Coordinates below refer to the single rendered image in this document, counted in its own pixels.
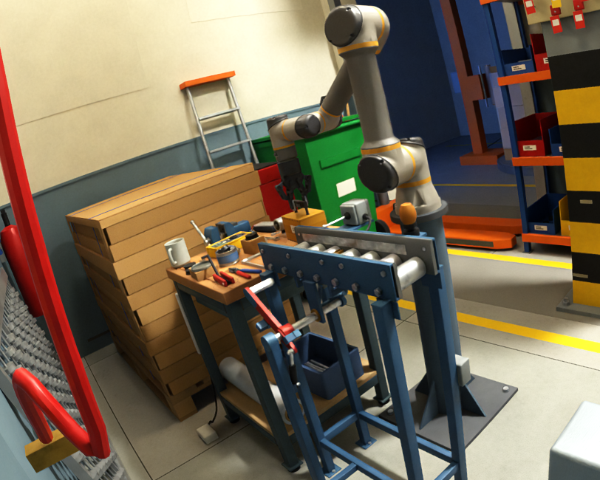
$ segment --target white mug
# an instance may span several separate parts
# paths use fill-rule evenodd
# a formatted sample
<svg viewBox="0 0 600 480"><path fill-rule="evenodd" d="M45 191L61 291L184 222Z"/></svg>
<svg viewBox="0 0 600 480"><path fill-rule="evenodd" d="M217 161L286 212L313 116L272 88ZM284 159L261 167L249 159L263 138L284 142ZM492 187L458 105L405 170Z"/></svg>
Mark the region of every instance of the white mug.
<svg viewBox="0 0 600 480"><path fill-rule="evenodd" d="M182 265L189 263L191 260L189 251L187 250L187 244L185 243L185 239L182 237L179 239L169 240L167 243L165 243L165 248L173 268L181 267Z"/></svg>

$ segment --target black joint cap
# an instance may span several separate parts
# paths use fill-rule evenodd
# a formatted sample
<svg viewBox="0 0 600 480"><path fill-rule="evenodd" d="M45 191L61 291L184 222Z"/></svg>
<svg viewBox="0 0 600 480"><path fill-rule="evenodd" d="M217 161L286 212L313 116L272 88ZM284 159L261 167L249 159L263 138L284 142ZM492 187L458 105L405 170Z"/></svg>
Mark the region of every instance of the black joint cap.
<svg viewBox="0 0 600 480"><path fill-rule="evenodd" d="M400 143L402 143L403 145L405 145L405 144L419 145L419 146L425 148L424 140L422 140L422 137L400 138Z"/></svg>
<svg viewBox="0 0 600 480"><path fill-rule="evenodd" d="M324 34L336 47L349 45L362 30L362 12L355 5L341 5L331 10L324 22Z"/></svg>
<svg viewBox="0 0 600 480"><path fill-rule="evenodd" d="M398 173L389 162L378 155L362 157L358 163L358 176L372 192L384 193L398 186Z"/></svg>
<svg viewBox="0 0 600 480"><path fill-rule="evenodd" d="M274 125L280 123L283 120L286 120L288 117L287 115L276 115L275 117L271 117L267 119L267 130L271 130L271 127L273 127Z"/></svg>
<svg viewBox="0 0 600 480"><path fill-rule="evenodd" d="M302 115L296 120L296 133L300 138L313 138L320 133L320 120L315 115Z"/></svg>

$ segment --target wooden tabletop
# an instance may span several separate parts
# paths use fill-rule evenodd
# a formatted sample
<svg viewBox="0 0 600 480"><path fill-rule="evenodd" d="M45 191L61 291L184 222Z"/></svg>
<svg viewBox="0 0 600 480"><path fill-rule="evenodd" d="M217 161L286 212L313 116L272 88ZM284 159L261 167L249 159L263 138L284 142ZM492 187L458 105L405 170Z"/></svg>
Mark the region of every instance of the wooden tabletop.
<svg viewBox="0 0 600 480"><path fill-rule="evenodd" d="M268 241L269 243L273 243L276 245L288 245L290 247L295 246L297 243L287 239L284 234L278 241ZM215 258L212 258L214 261L216 268L218 271L229 273L229 268L258 268L253 265L245 265L242 263L242 260L250 257L251 255L244 253L242 249L239 251L240 253L240 261L237 264L229 265L227 267L218 267L218 262ZM206 255L206 253L200 253L191 258L191 261L195 261L196 263L202 260L202 256ZM262 265L262 257L257 257L252 260L254 264ZM183 287L187 287L192 289L195 292L201 293L206 297L212 298L215 301L219 301L221 304L229 305L235 301L242 300L245 297L243 292L245 287L252 287L255 284L260 282L260 275L257 273L250 273L251 279L243 278L239 275L234 275L233 273L229 273L232 277L236 279L236 283L230 284L226 287L216 283L211 274L213 274L213 269L209 269L207 271L207 278L204 280L198 281L195 278L187 275L183 268L168 268L167 275L169 278Z"/></svg>

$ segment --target stack of wooden crates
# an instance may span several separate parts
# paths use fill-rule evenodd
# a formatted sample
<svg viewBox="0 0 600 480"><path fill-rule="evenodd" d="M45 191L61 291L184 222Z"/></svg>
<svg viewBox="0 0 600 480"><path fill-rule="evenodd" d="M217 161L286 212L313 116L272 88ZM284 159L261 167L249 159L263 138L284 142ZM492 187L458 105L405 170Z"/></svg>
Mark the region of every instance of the stack of wooden crates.
<svg viewBox="0 0 600 480"><path fill-rule="evenodd" d="M75 248L114 343L145 383L183 420L191 395L211 381L167 278L164 243L178 237L205 249L191 226L268 219L251 164L170 176L67 215ZM229 320L197 304L218 361L242 358ZM257 334L254 318L250 325Z"/></svg>

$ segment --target white paper roll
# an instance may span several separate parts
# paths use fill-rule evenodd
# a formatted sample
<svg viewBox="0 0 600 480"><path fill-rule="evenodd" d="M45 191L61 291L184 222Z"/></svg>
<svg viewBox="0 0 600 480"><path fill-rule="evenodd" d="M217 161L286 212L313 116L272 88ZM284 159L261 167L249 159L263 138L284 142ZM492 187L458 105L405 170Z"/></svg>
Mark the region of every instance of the white paper roll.
<svg viewBox="0 0 600 480"><path fill-rule="evenodd" d="M219 367L220 373L225 380L231 382L233 386L238 388L243 394L247 395L252 400L260 403L260 399L256 393L256 387L253 386L253 381L251 380L247 366L244 363L236 360L233 357L226 357L222 362L220 362ZM276 400L276 404L278 405L278 411L280 412L282 420L287 425L291 425L291 421L287 415L287 408L284 406L284 400L280 394L280 389L277 385L274 385L271 382L269 382L269 387L271 388L273 398ZM298 399L298 403L300 403L300 409L302 409L302 414L304 415L304 409L302 408L300 399Z"/></svg>

